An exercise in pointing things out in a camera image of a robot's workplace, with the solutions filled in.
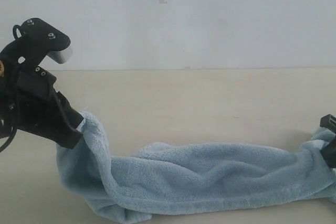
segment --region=towel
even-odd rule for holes
[[[190,215],[316,198],[336,203],[336,173],[319,151],[334,138],[326,129],[317,129],[296,153],[248,144],[153,143],[131,156],[112,156],[101,122],[87,111],[81,114],[78,145],[72,150],[57,145],[60,180],[111,221],[133,224],[153,214]]]

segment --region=towel fold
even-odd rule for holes
[[[111,156],[103,125],[89,112],[72,150],[57,145],[62,184],[98,215],[132,224],[153,214],[188,215],[259,208],[296,200],[336,202],[336,173],[319,150],[335,134],[319,128],[296,153],[226,143],[175,147],[154,143]]]

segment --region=robot end effector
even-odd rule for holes
[[[0,138],[8,137],[0,152],[17,130],[74,148],[82,138],[76,128],[83,117],[55,91],[56,77],[39,66],[46,56],[66,62],[72,54],[70,38],[39,18],[15,25],[13,36],[0,52]]]

